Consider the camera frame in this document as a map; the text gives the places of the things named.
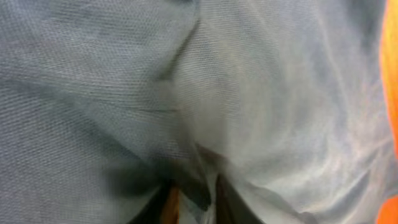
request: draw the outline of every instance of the gray fabric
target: gray fabric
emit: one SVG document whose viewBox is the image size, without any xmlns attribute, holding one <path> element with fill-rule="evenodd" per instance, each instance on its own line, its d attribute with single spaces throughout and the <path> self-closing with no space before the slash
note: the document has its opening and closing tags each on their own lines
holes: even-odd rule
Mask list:
<svg viewBox="0 0 398 224">
<path fill-rule="evenodd" d="M 214 170 L 197 142 L 259 198 L 275 192 L 318 223 L 373 223 L 398 193 L 383 11 L 370 0 L 0 1 L 0 222 L 126 223 L 162 179 L 206 207 Z M 238 188 L 261 208 L 251 191 Z M 214 214 L 185 205 L 187 223 Z M 279 214 L 270 224 L 290 219 Z"/>
</svg>

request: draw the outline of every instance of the fabric texture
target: fabric texture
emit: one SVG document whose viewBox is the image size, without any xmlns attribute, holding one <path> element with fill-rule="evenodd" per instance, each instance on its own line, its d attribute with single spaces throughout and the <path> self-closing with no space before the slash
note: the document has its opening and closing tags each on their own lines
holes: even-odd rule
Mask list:
<svg viewBox="0 0 398 224">
<path fill-rule="evenodd" d="M 1 1 L 0 222 L 127 223 L 170 179 L 180 223 L 210 222 L 222 172 L 265 223 L 304 222 L 269 192 L 319 224 L 374 223 L 398 194 L 383 14 L 370 0 Z"/>
</svg>

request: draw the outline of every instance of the blue-gray cloth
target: blue-gray cloth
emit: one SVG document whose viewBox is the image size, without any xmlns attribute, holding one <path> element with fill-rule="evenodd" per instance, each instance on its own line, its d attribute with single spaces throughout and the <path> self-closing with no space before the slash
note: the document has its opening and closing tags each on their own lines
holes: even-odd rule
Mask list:
<svg viewBox="0 0 398 224">
<path fill-rule="evenodd" d="M 267 224 L 304 222 L 268 191 L 374 223 L 398 194 L 384 5 L 0 0 L 0 223 L 127 223 L 166 179 L 210 223 L 218 172 Z"/>
</svg>

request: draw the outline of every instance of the garment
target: garment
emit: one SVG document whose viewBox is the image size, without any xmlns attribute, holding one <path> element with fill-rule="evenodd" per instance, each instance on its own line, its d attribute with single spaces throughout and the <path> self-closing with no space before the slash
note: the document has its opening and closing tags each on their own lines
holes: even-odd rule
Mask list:
<svg viewBox="0 0 398 224">
<path fill-rule="evenodd" d="M 266 192 L 373 223 L 398 193 L 384 3 L 2 1 L 0 222 L 127 223 L 172 179 L 200 223 L 223 172 L 266 223 L 301 222 Z"/>
</svg>

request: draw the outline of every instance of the orange strap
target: orange strap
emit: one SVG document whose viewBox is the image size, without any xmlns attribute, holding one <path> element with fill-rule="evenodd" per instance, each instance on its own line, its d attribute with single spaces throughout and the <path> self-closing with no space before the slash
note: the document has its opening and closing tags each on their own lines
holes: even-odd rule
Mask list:
<svg viewBox="0 0 398 224">
<path fill-rule="evenodd" d="M 398 0 L 388 0 L 381 41 L 381 70 L 398 157 Z M 398 224 L 398 197 L 381 208 L 377 224 Z"/>
</svg>

